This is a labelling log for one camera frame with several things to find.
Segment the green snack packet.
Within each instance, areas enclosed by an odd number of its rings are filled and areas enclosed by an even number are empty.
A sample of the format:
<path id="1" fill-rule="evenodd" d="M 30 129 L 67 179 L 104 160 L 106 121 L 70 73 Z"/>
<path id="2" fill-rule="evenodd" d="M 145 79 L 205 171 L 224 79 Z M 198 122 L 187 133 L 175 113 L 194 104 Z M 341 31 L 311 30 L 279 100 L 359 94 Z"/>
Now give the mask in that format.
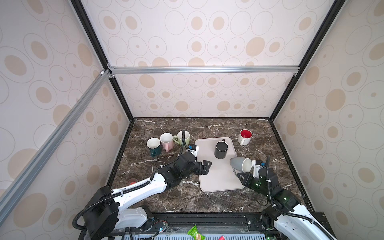
<path id="1" fill-rule="evenodd" d="M 187 234 L 189 236 L 191 236 L 194 240 L 205 240 L 206 237 L 204 235 L 202 235 L 198 229 L 197 229 L 197 226 L 194 225 L 188 232 Z"/>

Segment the black corner frame post left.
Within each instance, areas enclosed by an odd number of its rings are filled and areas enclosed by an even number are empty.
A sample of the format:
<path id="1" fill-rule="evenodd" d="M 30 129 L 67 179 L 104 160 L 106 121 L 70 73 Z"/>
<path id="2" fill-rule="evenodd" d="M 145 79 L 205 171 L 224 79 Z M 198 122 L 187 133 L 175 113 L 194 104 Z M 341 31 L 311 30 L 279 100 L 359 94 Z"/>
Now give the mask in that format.
<path id="1" fill-rule="evenodd" d="M 85 7 L 82 3 L 82 1 L 80 0 L 70 0 L 75 12 L 76 12 L 76 15 L 78 16 L 83 28 L 84 28 L 84 31 L 86 32 L 87 34 L 87 37 L 88 39 L 90 40 L 90 43 L 103 67 L 104 70 L 110 70 L 108 64 L 109 64 L 109 61 L 105 55 L 105 52 L 103 50 L 103 47 L 99 41 L 99 38 L 97 37 L 96 35 L 96 32 L 92 26 L 92 23 L 86 13 L 86 10 L 85 10 Z M 124 112 L 126 113 L 127 117 L 128 117 L 128 120 L 130 122 L 132 122 L 135 118 L 127 104 L 127 101 L 125 100 L 125 97 L 123 95 L 123 92 L 118 84 L 118 81 L 116 79 L 116 77 L 110 77 L 109 78 L 110 80 L 110 83 L 118 97 L 118 100 L 120 102 L 120 104 L 122 105 L 123 107 L 123 110 Z"/>

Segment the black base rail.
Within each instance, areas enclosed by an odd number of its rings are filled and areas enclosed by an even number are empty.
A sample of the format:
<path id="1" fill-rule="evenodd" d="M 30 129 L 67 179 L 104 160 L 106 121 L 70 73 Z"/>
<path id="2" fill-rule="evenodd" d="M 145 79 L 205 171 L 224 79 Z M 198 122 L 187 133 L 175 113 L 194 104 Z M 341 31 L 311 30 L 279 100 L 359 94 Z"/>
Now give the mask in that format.
<path id="1" fill-rule="evenodd" d="M 277 229 L 267 230 L 262 226 L 261 213 L 149 213 L 142 227 L 134 227 L 134 232 L 154 234 L 161 226 L 168 224 L 171 229 L 176 227 L 230 227 L 244 228 L 246 232 L 257 231 L 267 237 L 287 240 L 285 234 Z"/>

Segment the dark green faceted mug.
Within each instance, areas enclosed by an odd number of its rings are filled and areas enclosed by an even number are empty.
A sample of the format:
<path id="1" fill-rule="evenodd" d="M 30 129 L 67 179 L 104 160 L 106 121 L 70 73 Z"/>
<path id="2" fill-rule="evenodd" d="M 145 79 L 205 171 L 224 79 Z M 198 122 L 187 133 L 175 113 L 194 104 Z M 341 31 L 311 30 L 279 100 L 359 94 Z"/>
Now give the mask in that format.
<path id="1" fill-rule="evenodd" d="M 150 150 L 150 155 L 152 158 L 156 158 L 162 153 L 162 144 L 158 138 L 149 139 L 147 141 L 147 148 Z"/>

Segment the grey mug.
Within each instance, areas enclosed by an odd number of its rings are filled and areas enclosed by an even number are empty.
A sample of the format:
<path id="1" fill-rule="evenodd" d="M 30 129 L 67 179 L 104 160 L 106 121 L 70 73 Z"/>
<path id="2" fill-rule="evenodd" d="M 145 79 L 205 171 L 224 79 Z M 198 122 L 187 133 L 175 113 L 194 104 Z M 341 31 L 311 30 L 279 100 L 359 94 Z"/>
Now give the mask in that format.
<path id="1" fill-rule="evenodd" d="M 230 165 L 235 173 L 249 173 L 252 169 L 252 161 L 249 158 L 234 157 L 230 159 Z"/>

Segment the white mug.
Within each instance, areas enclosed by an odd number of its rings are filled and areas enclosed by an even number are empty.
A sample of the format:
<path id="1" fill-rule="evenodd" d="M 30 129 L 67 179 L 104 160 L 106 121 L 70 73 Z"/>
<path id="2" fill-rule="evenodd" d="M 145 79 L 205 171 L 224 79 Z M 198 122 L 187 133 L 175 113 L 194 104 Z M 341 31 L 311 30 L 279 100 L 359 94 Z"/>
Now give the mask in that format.
<path id="1" fill-rule="evenodd" d="M 246 146 L 250 143 L 253 134 L 249 130 L 241 130 L 238 136 L 238 143 L 241 146 Z"/>

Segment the aluminium rail back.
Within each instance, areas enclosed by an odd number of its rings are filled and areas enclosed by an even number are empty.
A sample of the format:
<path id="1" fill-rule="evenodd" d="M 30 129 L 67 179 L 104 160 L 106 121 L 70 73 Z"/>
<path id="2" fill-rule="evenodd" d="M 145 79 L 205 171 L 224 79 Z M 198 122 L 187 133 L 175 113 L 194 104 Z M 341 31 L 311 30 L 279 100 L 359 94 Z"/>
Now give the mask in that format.
<path id="1" fill-rule="evenodd" d="M 227 74 L 227 73 L 298 73 L 299 66 L 211 66 L 211 67 L 110 67 L 101 71 L 116 74 Z"/>

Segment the black mug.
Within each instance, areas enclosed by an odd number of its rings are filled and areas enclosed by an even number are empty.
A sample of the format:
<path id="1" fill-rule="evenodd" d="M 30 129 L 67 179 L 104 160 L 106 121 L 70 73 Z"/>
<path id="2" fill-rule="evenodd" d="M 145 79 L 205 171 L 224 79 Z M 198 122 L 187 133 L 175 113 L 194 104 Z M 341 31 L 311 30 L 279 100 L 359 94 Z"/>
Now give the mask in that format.
<path id="1" fill-rule="evenodd" d="M 226 143 L 225 139 L 222 139 L 221 141 L 217 142 L 214 152 L 215 157 L 220 160 L 224 159 L 227 155 L 228 148 L 229 146 Z"/>

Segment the beige plastic tray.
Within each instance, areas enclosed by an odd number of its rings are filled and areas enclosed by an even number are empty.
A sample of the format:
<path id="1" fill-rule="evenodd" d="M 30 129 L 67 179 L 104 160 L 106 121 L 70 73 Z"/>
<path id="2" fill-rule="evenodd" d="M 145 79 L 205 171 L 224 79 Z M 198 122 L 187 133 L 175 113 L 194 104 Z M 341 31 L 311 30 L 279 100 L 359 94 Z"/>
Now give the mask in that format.
<path id="1" fill-rule="evenodd" d="M 227 143 L 229 149 L 224 159 L 218 159 L 215 157 L 214 152 L 216 144 L 222 140 Z M 230 165 L 230 159 L 237 156 L 231 138 L 198 139 L 195 144 L 199 147 L 197 161 L 203 162 L 206 160 L 212 163 L 209 173 L 199 176 L 200 187 L 203 192 L 232 191 L 244 188 Z"/>

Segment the black corner frame post right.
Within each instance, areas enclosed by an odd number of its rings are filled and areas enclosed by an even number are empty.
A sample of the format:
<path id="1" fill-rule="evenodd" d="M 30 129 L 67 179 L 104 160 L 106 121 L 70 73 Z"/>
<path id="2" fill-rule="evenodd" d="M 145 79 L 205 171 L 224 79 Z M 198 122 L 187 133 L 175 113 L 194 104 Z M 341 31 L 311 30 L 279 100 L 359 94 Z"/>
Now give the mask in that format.
<path id="1" fill-rule="evenodd" d="M 275 121 L 278 114 L 282 110 L 284 104 L 286 103 L 288 97 L 294 90 L 297 82 L 299 81 L 301 75 L 304 73 L 306 67 L 310 63 L 312 57 L 314 56 L 316 50 L 319 48 L 321 42 L 325 38 L 326 34 L 330 30 L 333 22 L 337 18 L 339 12 L 343 8 L 344 4 L 346 3 L 346 0 L 336 0 L 331 5 L 330 10 L 326 14 L 324 20 L 322 21 L 314 39 L 312 40 L 311 44 L 309 45 L 309 48 L 307 49 L 302 61 L 299 64 L 300 69 L 298 72 L 291 78 L 287 88 L 285 89 L 283 95 L 281 96 L 277 106 L 275 107 L 272 115 L 270 116 L 269 120 L 271 123 Z"/>

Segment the aluminium rail left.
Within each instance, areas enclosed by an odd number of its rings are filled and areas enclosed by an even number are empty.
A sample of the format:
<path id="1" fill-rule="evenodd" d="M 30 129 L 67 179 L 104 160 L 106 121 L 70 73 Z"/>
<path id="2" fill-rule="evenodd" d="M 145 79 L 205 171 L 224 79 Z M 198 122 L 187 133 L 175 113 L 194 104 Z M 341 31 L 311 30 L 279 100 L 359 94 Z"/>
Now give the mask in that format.
<path id="1" fill-rule="evenodd" d="M 69 130 L 71 130 L 80 115 L 110 75 L 110 70 L 103 70 L 103 73 L 94 80 L 79 101 L 77 101 L 74 107 L 70 109 L 69 113 L 65 116 L 55 131 L 53 131 L 42 147 L 36 152 L 23 171 L 10 185 L 10 188 L 1 199 L 1 225 L 4 224 L 12 210 L 18 204 L 22 196 L 68 134 Z"/>

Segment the aluminium rail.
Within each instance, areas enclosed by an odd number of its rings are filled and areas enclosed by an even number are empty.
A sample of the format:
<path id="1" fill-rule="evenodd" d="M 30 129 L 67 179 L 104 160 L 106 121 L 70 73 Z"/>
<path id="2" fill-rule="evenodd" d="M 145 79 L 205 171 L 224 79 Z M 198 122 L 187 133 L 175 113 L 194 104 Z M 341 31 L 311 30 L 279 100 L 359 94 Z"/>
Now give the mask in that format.
<path id="1" fill-rule="evenodd" d="M 227 73 L 298 73 L 299 66 L 211 66 L 211 67 L 110 67 L 101 71 L 116 74 L 227 74 Z"/>
<path id="2" fill-rule="evenodd" d="M 1 225 L 4 224 L 12 210 L 18 204 L 22 196 L 68 134 L 69 130 L 71 130 L 80 115 L 110 75 L 110 70 L 103 70 L 103 73 L 94 80 L 79 101 L 77 101 L 74 107 L 70 109 L 69 113 L 65 116 L 55 131 L 53 131 L 42 147 L 36 152 L 23 171 L 10 185 L 10 188 L 1 199 Z"/>

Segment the pink faceted mug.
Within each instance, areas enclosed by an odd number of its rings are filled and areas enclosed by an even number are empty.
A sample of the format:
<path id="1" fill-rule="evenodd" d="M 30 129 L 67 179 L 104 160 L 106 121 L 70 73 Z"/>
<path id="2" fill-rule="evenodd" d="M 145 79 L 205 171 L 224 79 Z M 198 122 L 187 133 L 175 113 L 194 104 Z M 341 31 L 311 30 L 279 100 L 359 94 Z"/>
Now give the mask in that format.
<path id="1" fill-rule="evenodd" d="M 164 133 L 160 136 L 160 141 L 163 149 L 168 153 L 174 148 L 173 135 L 171 133 Z"/>

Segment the black corner frame post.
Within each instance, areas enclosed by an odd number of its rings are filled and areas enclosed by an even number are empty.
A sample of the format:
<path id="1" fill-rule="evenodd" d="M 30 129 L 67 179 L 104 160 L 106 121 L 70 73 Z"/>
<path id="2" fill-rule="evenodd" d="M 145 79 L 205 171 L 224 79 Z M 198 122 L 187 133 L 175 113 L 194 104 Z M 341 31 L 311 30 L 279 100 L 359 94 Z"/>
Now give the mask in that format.
<path id="1" fill-rule="evenodd" d="M 109 61 L 105 55 L 105 52 L 103 50 L 103 47 L 99 41 L 99 38 L 97 37 L 96 35 L 96 32 L 92 26 L 92 23 L 86 13 L 86 10 L 85 10 L 85 7 L 82 3 L 82 1 L 80 0 L 70 0 L 75 12 L 76 12 L 76 15 L 78 16 L 83 28 L 84 28 L 84 31 L 86 32 L 87 34 L 87 37 L 88 39 L 90 40 L 90 43 L 103 67 L 104 70 L 110 70 L 108 64 L 109 64 Z M 123 95 L 123 92 L 118 84 L 118 81 L 116 79 L 116 77 L 110 77 L 109 78 L 110 80 L 110 83 L 118 97 L 118 100 L 120 102 L 120 104 L 122 105 L 123 107 L 123 110 L 124 112 L 126 113 L 127 117 L 128 117 L 128 120 L 130 122 L 132 122 L 135 118 L 127 104 L 127 101 L 125 100 L 125 97 Z"/>
<path id="2" fill-rule="evenodd" d="M 336 0 L 331 5 L 330 10 L 326 14 L 324 20 L 322 21 L 314 39 L 312 40 L 311 44 L 309 45 L 309 48 L 307 49 L 302 61 L 299 64 L 300 69 L 298 72 L 291 78 L 287 88 L 285 89 L 283 95 L 281 96 L 277 106 L 275 107 L 272 115 L 270 116 L 269 120 L 271 123 L 275 121 L 278 114 L 282 110 L 284 104 L 286 103 L 288 97 L 294 90 L 297 82 L 299 81 L 301 75 L 304 73 L 306 67 L 310 63 L 312 57 L 314 56 L 316 50 L 319 48 L 321 42 L 325 38 L 326 34 L 330 30 L 333 22 L 337 18 L 339 12 L 343 8 L 344 4 L 346 3 L 346 0 Z"/>

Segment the clear cup with red object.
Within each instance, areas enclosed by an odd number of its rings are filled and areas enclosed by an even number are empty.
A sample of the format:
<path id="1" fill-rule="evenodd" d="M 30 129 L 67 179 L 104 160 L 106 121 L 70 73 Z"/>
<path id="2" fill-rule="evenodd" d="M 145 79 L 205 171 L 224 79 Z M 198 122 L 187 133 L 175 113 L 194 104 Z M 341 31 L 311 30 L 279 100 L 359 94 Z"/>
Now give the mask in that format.
<path id="1" fill-rule="evenodd" d="M 130 185 L 133 185 L 133 184 L 135 184 L 135 183 L 137 183 L 137 182 L 138 182 L 137 179 L 135 179 L 135 178 L 131 178 L 131 179 L 128 180 L 128 185 L 130 186 Z"/>

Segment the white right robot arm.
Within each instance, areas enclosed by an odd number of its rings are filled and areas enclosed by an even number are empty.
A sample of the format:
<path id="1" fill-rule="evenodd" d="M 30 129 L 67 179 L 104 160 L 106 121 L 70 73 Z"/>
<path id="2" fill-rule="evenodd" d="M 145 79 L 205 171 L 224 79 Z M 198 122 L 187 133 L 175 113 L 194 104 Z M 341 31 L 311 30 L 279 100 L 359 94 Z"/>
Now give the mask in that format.
<path id="1" fill-rule="evenodd" d="M 269 207 L 260 222 L 266 230 L 278 230 L 289 240 L 334 240 L 335 237 L 309 212 L 291 191 L 281 187 L 278 175 L 265 162 L 235 157 L 230 160 L 241 184 L 267 197 Z"/>

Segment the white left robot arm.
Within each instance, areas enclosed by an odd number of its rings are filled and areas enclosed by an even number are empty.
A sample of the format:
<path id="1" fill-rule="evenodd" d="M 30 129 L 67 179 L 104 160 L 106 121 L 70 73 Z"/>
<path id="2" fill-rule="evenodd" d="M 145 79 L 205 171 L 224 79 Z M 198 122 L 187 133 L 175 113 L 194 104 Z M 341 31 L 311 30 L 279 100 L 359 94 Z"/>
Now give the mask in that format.
<path id="1" fill-rule="evenodd" d="M 125 228 L 148 229 L 153 223 L 149 211 L 131 206 L 178 186 L 190 175 L 207 175 L 212 163 L 197 160 L 199 148 L 182 142 L 179 155 L 161 165 L 151 176 L 133 185 L 110 190 L 101 187 L 72 221 L 73 228 L 86 231 L 91 240 L 101 240 L 113 231 Z"/>

